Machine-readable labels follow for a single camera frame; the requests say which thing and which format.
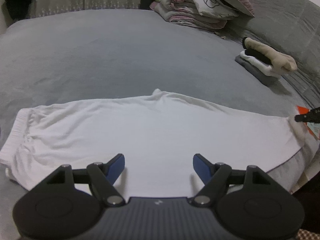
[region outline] gray headboard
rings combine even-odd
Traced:
[[[320,7],[309,0],[250,2],[255,18],[241,14],[227,27],[292,56],[299,70],[284,78],[310,106],[320,106]]]

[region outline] woven mat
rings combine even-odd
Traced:
[[[300,229],[297,234],[297,240],[320,240],[320,235]]]

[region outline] ribbed gray surface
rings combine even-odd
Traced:
[[[212,212],[186,198],[131,198],[109,208],[99,223],[76,240],[240,240],[224,230]]]

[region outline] stack of folded clothes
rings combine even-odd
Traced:
[[[167,22],[209,31],[222,29],[240,12],[254,17],[249,0],[158,0],[150,7]]]
[[[266,44],[244,37],[242,45],[245,50],[240,52],[235,61],[265,86],[275,83],[282,74],[289,74],[298,69],[293,57]]]

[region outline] pile of bedding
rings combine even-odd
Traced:
[[[158,0],[150,7],[167,22],[209,31],[222,29],[240,12],[254,17],[249,0]]]

